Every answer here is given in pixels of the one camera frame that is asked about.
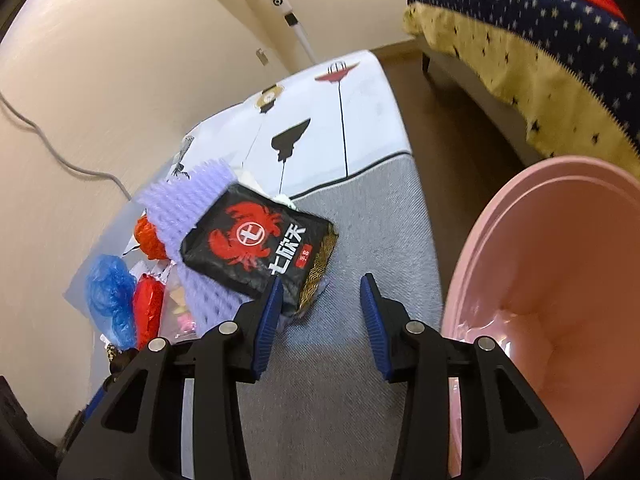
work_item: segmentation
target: white wall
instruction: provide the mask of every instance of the white wall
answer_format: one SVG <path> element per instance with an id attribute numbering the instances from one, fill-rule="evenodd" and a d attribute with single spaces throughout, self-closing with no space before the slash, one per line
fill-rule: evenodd
<path id="1" fill-rule="evenodd" d="M 321 59 L 405 38 L 405 0 L 290 1 Z M 193 125 L 306 64 L 261 3 L 28 0 L 0 44 L 0 91 L 70 160 L 135 190 Z M 57 440 L 87 398 L 92 345 L 62 292 L 124 199 L 57 166 L 4 110 L 0 145 L 0 374 Z"/>

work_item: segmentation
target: pink basin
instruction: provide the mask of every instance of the pink basin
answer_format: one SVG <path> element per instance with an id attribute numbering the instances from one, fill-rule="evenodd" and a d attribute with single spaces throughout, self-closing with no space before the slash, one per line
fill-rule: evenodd
<path id="1" fill-rule="evenodd" d="M 541 397 L 588 476 L 640 402 L 640 184 L 564 156 L 514 177 L 466 240 L 442 335 L 493 337 Z M 460 468 L 452 381 L 450 468 Z"/>

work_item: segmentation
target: metal screw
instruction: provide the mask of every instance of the metal screw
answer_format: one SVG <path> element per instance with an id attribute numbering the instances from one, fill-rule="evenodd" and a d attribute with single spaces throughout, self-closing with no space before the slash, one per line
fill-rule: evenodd
<path id="1" fill-rule="evenodd" d="M 481 337 L 478 340 L 478 346 L 485 352 L 490 352 L 495 348 L 495 341 L 490 337 Z"/>
<path id="2" fill-rule="evenodd" d="M 218 327 L 221 334 L 229 335 L 238 330 L 238 325 L 236 325 L 233 321 L 225 321 Z"/>
<path id="3" fill-rule="evenodd" d="M 159 352 L 166 346 L 166 341 L 161 337 L 156 337 L 149 341 L 149 350 L 152 352 Z"/>
<path id="4" fill-rule="evenodd" d="M 421 334 L 424 332 L 424 325 L 420 321 L 410 321 L 406 324 L 406 330 L 412 334 Z"/>

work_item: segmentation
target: clear plastic bag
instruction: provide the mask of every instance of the clear plastic bag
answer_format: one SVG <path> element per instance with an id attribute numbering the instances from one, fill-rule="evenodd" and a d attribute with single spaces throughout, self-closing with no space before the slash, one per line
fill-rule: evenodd
<path id="1" fill-rule="evenodd" d="M 184 301 L 184 288 L 180 283 L 175 266 L 169 270 L 166 279 L 158 335 L 166 338 L 172 344 L 198 337 L 196 323 Z"/>

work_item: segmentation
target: red crab logo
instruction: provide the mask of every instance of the red crab logo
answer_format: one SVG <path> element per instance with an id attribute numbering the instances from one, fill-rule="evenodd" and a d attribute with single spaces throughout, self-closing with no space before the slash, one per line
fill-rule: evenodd
<path id="1" fill-rule="evenodd" d="M 220 229 L 210 232 L 211 251 L 228 265 L 242 263 L 247 272 L 255 269 L 257 259 L 271 253 L 270 248 L 263 247 L 264 241 L 270 235 L 280 236 L 280 215 L 254 202 L 237 203 L 226 208 L 226 213 L 236 223 L 226 235 Z"/>

